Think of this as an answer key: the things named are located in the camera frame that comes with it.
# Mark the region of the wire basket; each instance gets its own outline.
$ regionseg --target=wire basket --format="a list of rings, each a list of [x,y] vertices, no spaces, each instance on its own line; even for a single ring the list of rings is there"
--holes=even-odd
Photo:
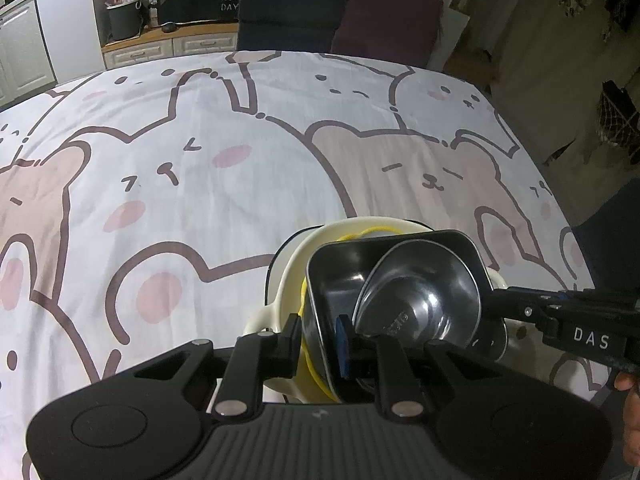
[[[617,146],[629,153],[631,164],[640,161],[640,130],[638,111],[626,118],[603,92],[598,100],[596,114],[596,134],[600,142]]]

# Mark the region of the stainless steel scoop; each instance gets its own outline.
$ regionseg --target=stainless steel scoop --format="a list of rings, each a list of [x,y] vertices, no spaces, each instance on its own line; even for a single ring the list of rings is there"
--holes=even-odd
[[[408,240],[389,250],[362,286],[353,324],[404,346],[442,339],[466,347],[480,323],[480,295],[464,262],[445,246]]]

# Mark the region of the yellow cord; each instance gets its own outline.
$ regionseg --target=yellow cord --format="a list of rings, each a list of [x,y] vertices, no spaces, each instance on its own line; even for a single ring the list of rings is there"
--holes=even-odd
[[[354,238],[360,238],[361,236],[367,235],[369,233],[373,233],[376,231],[388,231],[390,233],[401,235],[404,234],[402,231],[394,228],[394,227],[385,227],[385,226],[373,226],[364,231],[361,231],[357,234],[344,235],[337,239],[338,242],[343,242],[345,240],[352,240]],[[298,310],[298,315],[302,318],[302,313],[305,311],[305,298],[306,298],[306,277],[302,280],[302,287],[300,288],[300,309]],[[300,351],[305,358],[306,368],[309,370],[309,374],[314,382],[318,385],[318,387],[322,390],[327,397],[329,397],[333,402],[340,402],[329,389],[329,387],[324,384],[322,377],[318,375],[316,369],[314,368],[313,363],[311,362],[311,356],[309,355],[308,350],[306,349],[306,344],[304,338],[300,341]]]

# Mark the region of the trash can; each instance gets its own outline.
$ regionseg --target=trash can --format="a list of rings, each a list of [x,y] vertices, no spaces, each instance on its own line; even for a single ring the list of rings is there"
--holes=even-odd
[[[140,33],[140,25],[142,23],[140,17],[141,4],[141,0],[133,0],[126,4],[107,6],[112,41],[126,40]]]

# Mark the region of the chair backrest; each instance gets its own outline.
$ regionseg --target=chair backrest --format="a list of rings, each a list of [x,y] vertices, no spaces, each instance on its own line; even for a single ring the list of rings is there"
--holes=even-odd
[[[347,0],[240,0],[238,50],[329,52]]]
[[[640,178],[573,231],[596,286],[640,289]]]
[[[426,67],[442,0],[349,0],[331,52]]]

